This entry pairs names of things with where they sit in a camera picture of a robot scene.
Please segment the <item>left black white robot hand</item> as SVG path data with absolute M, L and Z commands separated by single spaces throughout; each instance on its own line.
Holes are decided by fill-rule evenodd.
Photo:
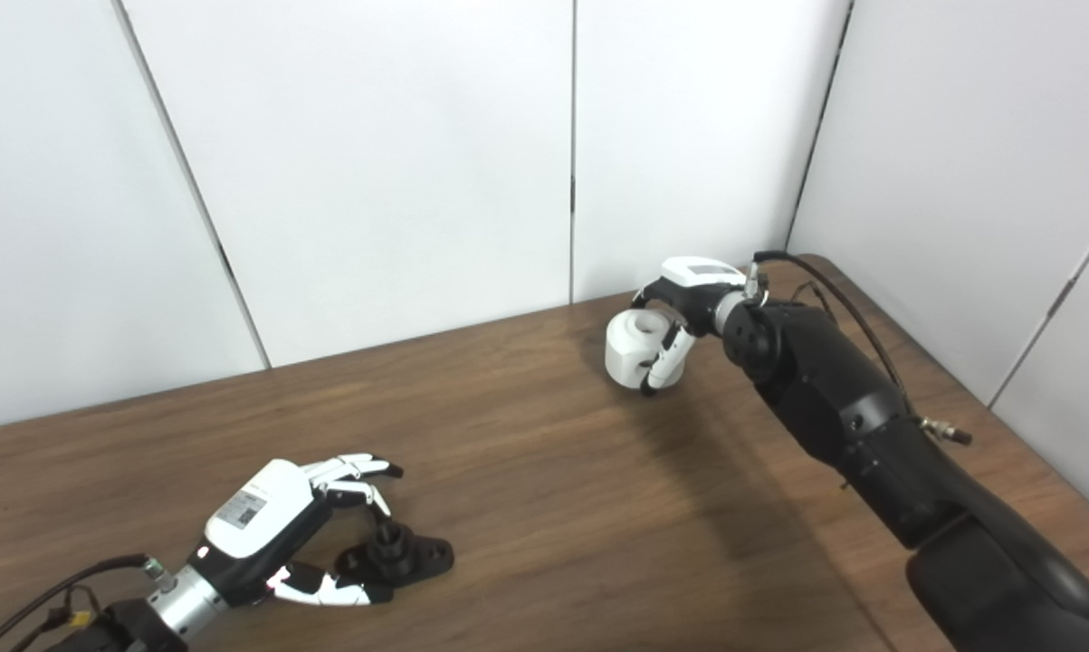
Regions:
M 396 464 L 367 453 L 305 465 L 272 459 L 209 517 L 187 562 L 230 608 L 270 596 L 325 607 L 387 604 L 395 594 L 390 587 L 346 579 L 294 556 L 334 509 L 365 506 L 377 522 L 390 520 L 386 499 L 369 480 L 402 475 Z

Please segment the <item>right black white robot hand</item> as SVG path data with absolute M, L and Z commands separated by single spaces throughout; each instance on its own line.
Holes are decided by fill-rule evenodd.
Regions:
M 663 302 L 678 315 L 661 339 L 654 359 L 640 381 L 639 391 L 651 397 L 672 384 L 696 341 L 707 335 L 719 337 L 729 313 L 739 302 L 755 302 L 762 296 L 758 268 L 750 275 L 733 265 L 700 256 L 668 257 L 660 276 L 636 292 L 631 309 L 646 308 L 649 302 Z

